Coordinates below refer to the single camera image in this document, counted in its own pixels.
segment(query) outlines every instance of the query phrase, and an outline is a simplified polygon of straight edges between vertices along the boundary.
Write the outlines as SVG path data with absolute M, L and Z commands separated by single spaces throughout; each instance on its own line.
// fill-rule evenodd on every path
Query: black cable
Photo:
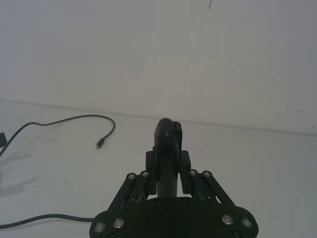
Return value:
M 105 135 L 104 137 L 102 137 L 96 144 L 96 147 L 97 149 L 99 149 L 100 147 L 102 147 L 103 143 L 105 142 L 105 139 L 107 137 L 109 137 L 114 129 L 115 129 L 115 122 L 113 119 L 109 118 L 109 117 L 106 117 L 106 116 L 102 116 L 102 115 L 81 115 L 81 116 L 76 116 L 76 117 L 72 117 L 72 118 L 66 118 L 66 119 L 63 119 L 63 120 L 58 120 L 58 121 L 55 121 L 55 122 L 51 122 L 51 123 L 46 123 L 46 124 L 41 124 L 41 123 L 37 123 L 37 122 L 29 122 L 29 123 L 26 123 L 25 125 L 21 126 L 21 128 L 16 131 L 15 134 L 13 134 L 13 136 L 10 138 L 10 140 L 7 142 L 7 144 L 3 147 L 3 149 L 1 150 L 0 152 L 0 157 L 1 155 L 5 152 L 5 150 L 8 148 L 8 146 L 10 145 L 10 143 L 13 141 L 13 139 L 21 132 L 21 130 L 23 130 L 25 127 L 27 127 L 28 125 L 40 125 L 40 126 L 47 126 L 47 125 L 53 125 L 53 124 L 57 124 L 57 123 L 60 123 L 60 122 L 64 122 L 64 121 L 67 121 L 67 120 L 73 120 L 73 119 L 77 119 L 77 118 L 87 118 L 87 117 L 98 117 L 98 118 L 104 118 L 104 119 L 107 119 L 109 121 L 112 122 L 112 129 L 111 131 Z
M 60 218 L 60 219 L 66 219 L 66 220 L 71 220 L 71 221 L 77 221 L 77 222 L 92 222 L 93 221 L 93 218 L 74 217 L 74 216 L 69 216 L 69 215 L 64 215 L 64 214 L 46 214 L 46 215 L 41 215 L 41 216 L 37 216 L 37 217 L 31 217 L 29 219 L 19 221 L 19 222 L 0 225 L 0 229 L 17 227 L 17 226 L 21 226 L 21 225 L 24 225 L 24 224 L 27 224 L 30 222 L 35 222 L 38 220 L 49 219 L 49 218 Z

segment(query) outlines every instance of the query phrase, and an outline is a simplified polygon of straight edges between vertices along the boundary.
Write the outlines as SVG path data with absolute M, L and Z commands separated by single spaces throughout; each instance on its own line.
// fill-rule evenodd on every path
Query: silver screw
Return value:
M 105 224 L 104 223 L 97 223 L 94 227 L 95 232 L 102 232 L 105 229 Z
M 233 219 L 232 217 L 228 216 L 228 215 L 224 215 L 222 216 L 222 221 L 227 224 L 227 225 L 231 225 L 233 223 Z
M 195 171 L 195 170 L 191 170 L 191 171 L 189 172 L 189 174 L 190 174 L 191 176 L 194 176 L 194 175 L 196 175 L 196 171 Z
M 134 174 L 129 174 L 128 175 L 128 179 L 134 179 L 135 178 L 135 175 Z
M 142 176 L 143 176 L 143 177 L 147 177 L 147 176 L 149 176 L 149 173 L 146 172 L 146 171 L 144 171 L 144 172 L 142 173 Z
M 241 222 L 242 222 L 242 225 L 247 227 L 247 228 L 252 227 L 252 222 L 249 219 L 247 219 L 247 218 L 242 219 Z
M 206 171 L 206 172 L 203 173 L 203 175 L 204 175 L 205 177 L 210 177 L 211 174 Z
M 121 227 L 123 227 L 123 224 L 124 224 L 124 220 L 121 219 L 121 218 L 117 218 L 117 219 L 115 219 L 114 222 L 113 222 L 113 227 L 115 227 L 115 228 L 121 228 Z

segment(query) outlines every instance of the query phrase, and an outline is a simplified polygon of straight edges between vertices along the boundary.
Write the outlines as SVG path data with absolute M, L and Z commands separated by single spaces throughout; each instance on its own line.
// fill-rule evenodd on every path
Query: cable connector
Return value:
M 104 144 L 104 142 L 105 142 L 105 138 L 103 137 L 103 138 L 101 138 L 101 139 L 97 142 L 96 148 L 97 148 L 97 149 L 101 148 L 102 145 Z

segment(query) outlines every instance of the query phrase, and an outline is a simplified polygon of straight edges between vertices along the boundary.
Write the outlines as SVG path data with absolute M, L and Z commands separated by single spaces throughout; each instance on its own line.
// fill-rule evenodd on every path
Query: white table surface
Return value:
M 0 103 L 7 138 L 29 121 L 90 114 Z M 106 210 L 127 173 L 145 169 L 158 119 L 104 114 L 117 128 L 99 150 L 111 123 L 76 119 L 29 126 L 0 158 L 0 223 L 47 213 L 94 217 Z M 210 170 L 236 205 L 256 218 L 259 238 L 316 237 L 317 137 L 182 123 L 192 167 Z M 52 219 L 1 230 L 1 238 L 87 238 L 88 223 Z

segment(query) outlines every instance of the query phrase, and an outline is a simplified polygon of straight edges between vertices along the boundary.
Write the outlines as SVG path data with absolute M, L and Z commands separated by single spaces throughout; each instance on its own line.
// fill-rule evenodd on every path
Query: black object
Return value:
M 8 229 L 12 227 L 17 227 L 21 226 L 30 222 L 35 222 L 38 220 L 43 220 L 43 219 L 49 219 L 49 218 L 60 218 L 60 219 L 66 219 L 66 220 L 71 220 L 71 221 L 76 221 L 76 222 L 92 222 L 93 218 L 85 218 L 85 217 L 74 217 L 74 216 L 69 216 L 69 215 L 64 215 L 64 214 L 46 214 L 46 215 L 41 215 L 37 217 L 32 217 L 23 221 L 19 222 L 14 222 L 10 224 L 5 224 L 5 225 L 0 225 L 0 229 Z
M 0 148 L 6 146 L 7 140 L 4 132 L 0 133 Z
M 115 129 L 115 122 L 112 118 L 109 118 L 109 117 L 106 117 L 106 116 L 102 116 L 102 115 L 95 115 L 95 114 L 91 114 L 91 115 L 81 115 L 81 116 L 76 116 L 76 117 L 72 117 L 72 118 L 66 118 L 66 119 L 63 119 L 63 120 L 58 120 L 58 121 L 54 121 L 54 122 L 51 122 L 51 123 L 46 123 L 46 124 L 42 124 L 42 123 L 38 123 L 38 122 L 29 122 L 29 123 L 26 123 L 25 125 L 21 126 L 19 130 L 17 130 L 13 136 L 10 138 L 10 140 L 8 142 L 5 143 L 4 145 L 4 148 L 0 151 L 0 157 L 1 155 L 5 152 L 5 150 L 7 149 L 7 147 L 10 145 L 10 143 L 13 141 L 13 139 L 24 129 L 26 128 L 28 125 L 39 125 L 39 126 L 47 126 L 47 125 L 53 125 L 53 124 L 57 124 L 57 123 L 61 123 L 61 122 L 64 122 L 64 121 L 68 121 L 68 120 L 73 120 L 73 119 L 78 119 L 78 118 L 88 118 L 88 117 L 96 117 L 96 118 L 104 118 L 104 119 L 107 119 L 109 121 L 112 122 L 112 129 L 111 131 L 105 135 L 104 137 L 102 137 L 96 144 L 96 148 L 99 149 L 100 147 L 102 147 L 102 145 L 104 144 L 105 142 L 105 139 L 107 137 L 109 137 L 114 129 Z
M 162 119 L 146 171 L 126 176 L 109 209 L 92 221 L 90 238 L 255 238 L 253 215 L 235 206 L 211 172 L 191 169 L 181 147 L 180 123 Z M 176 197 L 178 174 L 192 198 Z M 147 200 L 156 191 L 158 198 Z

